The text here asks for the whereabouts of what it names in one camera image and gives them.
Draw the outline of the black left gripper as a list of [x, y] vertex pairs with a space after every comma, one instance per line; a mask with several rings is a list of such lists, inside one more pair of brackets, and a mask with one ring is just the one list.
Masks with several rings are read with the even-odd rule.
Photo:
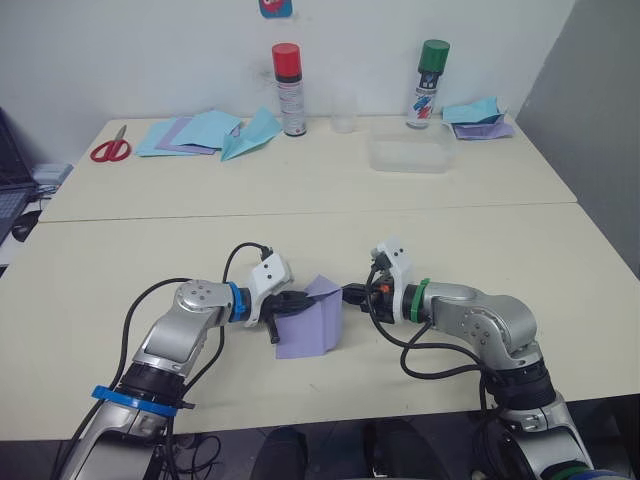
[[[284, 316], [297, 315], [313, 306], [315, 299], [304, 291], [284, 291], [282, 293], [283, 301], [287, 304], [283, 307]], [[276, 325], [276, 315], [280, 313], [282, 307], [279, 295], [268, 296], [261, 305], [258, 322], [263, 325], [269, 336], [271, 345], [277, 345], [280, 342], [280, 335]]]

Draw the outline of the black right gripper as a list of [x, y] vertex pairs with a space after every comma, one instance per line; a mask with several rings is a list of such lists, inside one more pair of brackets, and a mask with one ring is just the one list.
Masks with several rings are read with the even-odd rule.
[[349, 303], [358, 306], [363, 313], [379, 323], [394, 323], [393, 296], [394, 279], [390, 273], [373, 268], [368, 276], [368, 285], [362, 283], [349, 283], [342, 287], [344, 296], [367, 296], [351, 298]]

